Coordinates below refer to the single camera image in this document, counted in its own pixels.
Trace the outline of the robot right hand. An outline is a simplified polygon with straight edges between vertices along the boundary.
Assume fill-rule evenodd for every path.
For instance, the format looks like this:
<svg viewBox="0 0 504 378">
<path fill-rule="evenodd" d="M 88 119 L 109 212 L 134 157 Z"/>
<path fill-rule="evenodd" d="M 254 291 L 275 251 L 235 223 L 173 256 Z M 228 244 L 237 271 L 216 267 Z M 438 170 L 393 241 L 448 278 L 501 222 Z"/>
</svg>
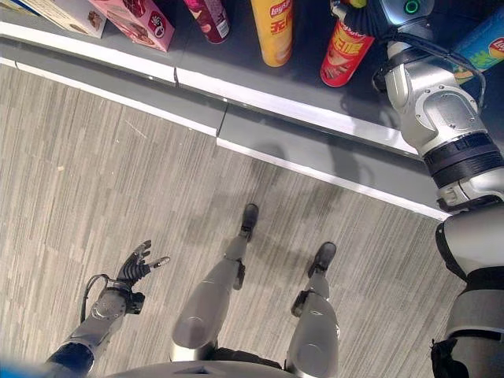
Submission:
<svg viewBox="0 0 504 378">
<path fill-rule="evenodd" d="M 397 28 L 388 23 L 379 1 L 367 1 L 362 8 L 344 1 L 330 1 L 329 6 L 333 16 L 358 34 L 388 39 L 397 33 Z"/>
</svg>

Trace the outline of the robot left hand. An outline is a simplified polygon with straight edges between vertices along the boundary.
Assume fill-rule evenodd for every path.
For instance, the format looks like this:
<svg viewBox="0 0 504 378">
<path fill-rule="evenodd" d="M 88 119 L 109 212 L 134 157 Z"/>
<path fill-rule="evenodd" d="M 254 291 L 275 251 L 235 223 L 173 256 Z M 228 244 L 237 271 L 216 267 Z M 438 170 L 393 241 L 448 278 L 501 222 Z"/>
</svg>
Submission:
<svg viewBox="0 0 504 378">
<path fill-rule="evenodd" d="M 138 245 L 120 267 L 116 280 L 127 284 L 129 287 L 133 287 L 154 269 L 158 269 L 170 262 L 170 257 L 168 256 L 146 262 L 146 258 L 150 255 L 151 246 L 152 242 L 150 240 L 146 240 Z"/>
</svg>

